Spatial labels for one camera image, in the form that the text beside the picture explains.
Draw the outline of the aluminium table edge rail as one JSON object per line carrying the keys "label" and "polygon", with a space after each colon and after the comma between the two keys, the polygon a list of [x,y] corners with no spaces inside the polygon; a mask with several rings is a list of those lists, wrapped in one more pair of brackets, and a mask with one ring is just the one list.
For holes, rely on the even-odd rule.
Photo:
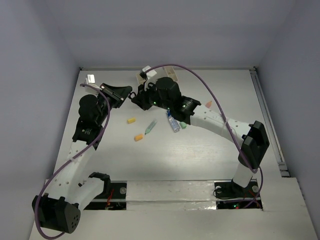
{"label": "aluminium table edge rail", "polygon": [[273,124],[273,121],[272,121],[272,118],[270,115],[270,111],[268,109],[267,102],[266,102],[266,99],[265,99],[265,96],[264,96],[264,93],[263,93],[263,90],[261,87],[261,83],[259,80],[257,69],[255,67],[253,67],[249,70],[249,73],[251,76],[251,80],[252,80],[256,95],[257,95],[257,99],[258,99],[258,102],[260,105],[262,116],[263,116],[263,119],[265,122],[265,129],[268,134],[268,138],[270,140],[270,146],[272,147],[273,152],[275,154],[275,159],[276,159],[281,177],[282,178],[290,178],[291,175],[290,175],[289,169],[287,167],[285,158],[282,153],[280,142],[278,140],[276,130],[275,130],[275,127],[274,127],[274,124]]}

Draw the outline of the black handled scissors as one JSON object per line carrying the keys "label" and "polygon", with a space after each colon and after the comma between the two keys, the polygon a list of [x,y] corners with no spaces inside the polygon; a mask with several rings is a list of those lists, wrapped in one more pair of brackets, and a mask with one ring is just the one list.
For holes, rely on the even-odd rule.
{"label": "black handled scissors", "polygon": [[137,96],[137,94],[132,91],[132,92],[128,95],[128,98],[129,98],[130,100],[132,100],[132,99],[135,98],[136,96]]}

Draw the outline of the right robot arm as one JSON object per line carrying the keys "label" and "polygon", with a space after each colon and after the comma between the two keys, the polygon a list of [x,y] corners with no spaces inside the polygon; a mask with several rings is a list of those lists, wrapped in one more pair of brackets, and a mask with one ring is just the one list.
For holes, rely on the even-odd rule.
{"label": "right robot arm", "polygon": [[240,153],[230,190],[235,196],[248,191],[249,182],[270,145],[263,123],[240,122],[214,112],[198,100],[182,95],[179,85],[169,77],[150,82],[147,87],[139,85],[138,92],[129,98],[144,111],[152,106],[168,110],[177,121],[203,128],[234,143]]}

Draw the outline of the cream divided organizer far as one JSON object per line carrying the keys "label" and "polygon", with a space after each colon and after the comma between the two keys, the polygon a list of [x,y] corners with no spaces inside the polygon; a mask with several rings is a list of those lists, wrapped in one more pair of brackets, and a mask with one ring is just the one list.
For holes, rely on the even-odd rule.
{"label": "cream divided organizer far", "polygon": [[178,77],[173,66],[164,66],[163,70],[166,77],[171,78],[174,82],[178,82]]}

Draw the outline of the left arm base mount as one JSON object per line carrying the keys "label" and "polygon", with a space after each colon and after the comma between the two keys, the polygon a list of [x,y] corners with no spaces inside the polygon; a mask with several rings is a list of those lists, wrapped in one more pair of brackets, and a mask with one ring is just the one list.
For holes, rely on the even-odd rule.
{"label": "left arm base mount", "polygon": [[102,181],[103,191],[85,207],[85,210],[118,211],[127,209],[126,181],[111,181],[109,175],[100,172],[93,172],[89,178]]}

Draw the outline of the clear blue spray bottle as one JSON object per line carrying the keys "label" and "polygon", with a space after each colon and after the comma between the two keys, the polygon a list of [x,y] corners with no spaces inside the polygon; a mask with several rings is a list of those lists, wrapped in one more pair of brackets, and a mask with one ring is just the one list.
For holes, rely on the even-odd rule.
{"label": "clear blue spray bottle", "polygon": [[171,112],[169,110],[166,111],[168,122],[172,128],[172,130],[177,133],[180,131],[180,125],[176,119],[173,118]]}

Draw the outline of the pink highlighter body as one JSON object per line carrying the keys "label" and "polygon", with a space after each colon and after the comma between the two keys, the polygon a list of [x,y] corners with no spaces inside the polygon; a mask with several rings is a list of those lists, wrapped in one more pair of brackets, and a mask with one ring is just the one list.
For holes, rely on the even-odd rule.
{"label": "pink highlighter body", "polygon": [[205,107],[210,109],[211,106],[212,106],[212,103],[213,103],[212,101],[208,101],[208,102],[205,104]]}

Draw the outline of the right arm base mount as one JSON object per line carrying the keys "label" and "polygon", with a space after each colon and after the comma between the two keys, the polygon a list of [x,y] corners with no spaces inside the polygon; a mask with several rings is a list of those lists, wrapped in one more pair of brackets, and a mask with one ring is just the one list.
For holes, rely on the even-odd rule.
{"label": "right arm base mount", "polygon": [[256,179],[251,179],[248,186],[241,187],[232,180],[214,182],[212,195],[215,197],[218,210],[263,209],[261,190],[264,179],[258,185]]}

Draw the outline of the yellow highlighter cap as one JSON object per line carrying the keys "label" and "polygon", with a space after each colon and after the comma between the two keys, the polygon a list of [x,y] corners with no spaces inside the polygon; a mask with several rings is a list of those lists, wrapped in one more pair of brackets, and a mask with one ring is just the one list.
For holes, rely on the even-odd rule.
{"label": "yellow highlighter cap", "polygon": [[134,123],[136,121],[136,118],[135,117],[132,117],[132,118],[129,118],[128,120],[127,120],[127,123],[128,124],[132,124],[132,123]]}

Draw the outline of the green highlighter cap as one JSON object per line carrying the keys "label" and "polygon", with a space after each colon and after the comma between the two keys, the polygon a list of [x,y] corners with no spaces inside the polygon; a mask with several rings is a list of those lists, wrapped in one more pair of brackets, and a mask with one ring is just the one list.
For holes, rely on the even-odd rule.
{"label": "green highlighter cap", "polygon": [[180,122],[179,125],[180,125],[181,129],[185,129],[187,127],[187,124],[184,122]]}

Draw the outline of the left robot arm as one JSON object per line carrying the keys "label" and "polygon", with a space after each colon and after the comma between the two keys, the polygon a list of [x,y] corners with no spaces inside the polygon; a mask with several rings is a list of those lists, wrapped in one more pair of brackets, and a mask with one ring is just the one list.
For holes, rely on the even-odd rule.
{"label": "left robot arm", "polygon": [[85,168],[96,152],[110,120],[113,108],[119,108],[132,91],[131,86],[110,86],[105,83],[83,83],[92,90],[79,100],[75,132],[66,160],[45,182],[40,193],[32,201],[35,226],[46,240],[43,229],[57,231],[58,239],[71,234],[77,228],[82,211],[97,196],[110,194],[111,180],[105,173],[86,173]]}

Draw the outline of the cream divided side organizer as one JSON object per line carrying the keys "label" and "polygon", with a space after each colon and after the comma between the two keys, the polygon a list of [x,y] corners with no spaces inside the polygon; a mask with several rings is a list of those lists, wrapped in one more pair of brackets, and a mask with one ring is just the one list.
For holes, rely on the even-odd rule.
{"label": "cream divided side organizer", "polygon": [[137,73],[136,75],[136,80],[138,82],[138,85],[144,85],[144,83],[146,82],[146,79],[144,79],[140,73]]}

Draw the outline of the orange highlighter cap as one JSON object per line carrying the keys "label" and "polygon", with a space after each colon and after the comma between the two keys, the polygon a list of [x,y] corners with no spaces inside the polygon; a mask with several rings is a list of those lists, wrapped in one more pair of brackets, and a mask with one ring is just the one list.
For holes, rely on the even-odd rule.
{"label": "orange highlighter cap", "polygon": [[143,135],[143,134],[139,134],[139,135],[136,135],[136,136],[134,137],[134,140],[137,142],[137,141],[142,140],[143,138],[144,138],[144,135]]}

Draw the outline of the green uncapped highlighter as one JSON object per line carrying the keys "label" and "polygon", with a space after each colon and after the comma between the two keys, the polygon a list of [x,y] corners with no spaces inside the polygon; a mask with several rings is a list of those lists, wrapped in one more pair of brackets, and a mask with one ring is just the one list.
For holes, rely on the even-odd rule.
{"label": "green uncapped highlighter", "polygon": [[155,127],[155,125],[157,124],[157,120],[156,119],[154,119],[149,125],[148,125],[148,127],[145,129],[145,135],[147,135],[147,134],[149,134],[152,130],[153,130],[153,128]]}

